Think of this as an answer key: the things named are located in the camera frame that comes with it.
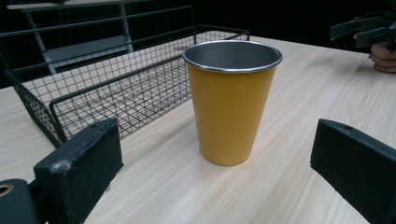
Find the yellow cup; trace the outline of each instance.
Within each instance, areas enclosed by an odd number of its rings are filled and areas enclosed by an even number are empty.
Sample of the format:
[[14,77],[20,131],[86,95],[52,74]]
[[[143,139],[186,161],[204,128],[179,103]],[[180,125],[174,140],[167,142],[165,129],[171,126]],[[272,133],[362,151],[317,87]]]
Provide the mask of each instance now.
[[281,52],[220,40],[191,46],[182,56],[202,155],[218,165],[242,163],[253,148]]

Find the wooden table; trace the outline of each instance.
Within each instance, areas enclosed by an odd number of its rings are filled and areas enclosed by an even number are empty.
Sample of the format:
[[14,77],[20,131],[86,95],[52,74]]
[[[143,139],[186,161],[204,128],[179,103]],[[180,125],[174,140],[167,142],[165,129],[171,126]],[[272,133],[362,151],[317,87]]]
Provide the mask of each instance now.
[[[251,37],[284,56],[247,161],[199,151],[188,101],[121,141],[124,167],[86,223],[367,223],[310,167],[319,119],[396,147],[396,76],[367,54]],[[53,145],[12,88],[0,90],[0,180],[34,177]]]

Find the cup rim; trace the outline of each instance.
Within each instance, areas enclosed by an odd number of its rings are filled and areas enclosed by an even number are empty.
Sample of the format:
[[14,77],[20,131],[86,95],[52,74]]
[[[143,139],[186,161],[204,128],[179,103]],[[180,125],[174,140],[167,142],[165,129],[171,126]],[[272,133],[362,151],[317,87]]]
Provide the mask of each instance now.
[[[267,49],[270,49],[273,53],[275,53],[277,58],[272,63],[267,63],[263,66],[255,66],[255,67],[249,67],[249,68],[224,68],[224,67],[204,65],[204,64],[194,62],[186,55],[186,53],[191,49],[199,48],[200,46],[203,46],[203,45],[211,45],[211,44],[218,44],[218,43],[244,43],[244,44],[249,44],[249,45],[257,45],[260,47],[265,47]],[[204,69],[204,70],[223,72],[223,73],[252,73],[252,72],[260,72],[263,70],[268,70],[274,66],[277,66],[278,64],[280,64],[282,62],[283,55],[278,49],[276,49],[272,46],[254,42],[254,41],[249,41],[249,40],[214,40],[214,41],[207,41],[204,43],[199,43],[199,44],[189,46],[188,48],[186,48],[183,51],[182,58],[186,61],[186,63],[192,64],[192,65],[194,65],[198,68]]]

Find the dark background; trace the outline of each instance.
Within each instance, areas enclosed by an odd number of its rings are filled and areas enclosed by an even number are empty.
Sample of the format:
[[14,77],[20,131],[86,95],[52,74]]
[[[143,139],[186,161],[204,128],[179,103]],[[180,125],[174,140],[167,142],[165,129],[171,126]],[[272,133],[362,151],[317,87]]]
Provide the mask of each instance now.
[[[25,15],[19,10],[6,9],[7,2],[0,4],[0,33],[29,29],[30,26]],[[209,0],[150,0],[140,3],[126,4],[127,13],[139,13],[169,7],[193,6],[194,18],[197,23],[210,24],[230,28],[240,28],[250,31],[251,35],[287,40],[309,45],[316,45],[334,49],[344,49],[359,52],[369,52],[367,49],[356,49],[355,41],[351,36],[330,40],[330,28],[339,23],[352,20],[354,17],[366,13],[390,9],[388,0],[285,0],[285,1],[209,1]],[[71,10],[41,11],[32,14],[38,23],[62,23],[63,20],[73,18],[84,20],[88,17],[105,17],[117,14],[116,6],[84,7]],[[154,32],[156,24],[146,24],[142,21],[134,25],[134,32]],[[18,50],[13,50],[12,55],[18,58],[18,63],[38,63],[42,58],[35,40],[20,41]],[[7,51],[8,42],[0,41],[0,48]],[[37,56],[27,57],[26,50],[37,51]],[[7,79],[1,73],[0,88],[9,86]]]

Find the black wire basket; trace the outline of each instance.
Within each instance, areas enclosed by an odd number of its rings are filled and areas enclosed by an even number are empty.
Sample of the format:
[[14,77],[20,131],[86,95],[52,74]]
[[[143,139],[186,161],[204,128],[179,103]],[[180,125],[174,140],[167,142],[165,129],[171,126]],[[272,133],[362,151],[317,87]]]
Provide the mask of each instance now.
[[[175,17],[172,21],[172,13],[186,10],[188,13],[181,15],[189,19]],[[66,46],[63,48],[71,51],[67,57],[60,59],[54,54],[50,62],[8,65],[5,73],[32,119],[56,147],[88,125],[108,118],[118,119],[123,138],[190,100],[188,71],[181,58],[185,48],[213,40],[249,40],[249,31],[195,24],[192,15],[192,7],[178,7],[123,16],[120,20],[130,22],[165,17],[168,30],[149,36],[129,35],[125,44],[79,55],[73,54],[78,45]],[[189,24],[175,28],[172,22],[180,24],[178,21]],[[46,32],[101,22],[108,21],[47,26],[0,34],[0,39],[44,36]]]

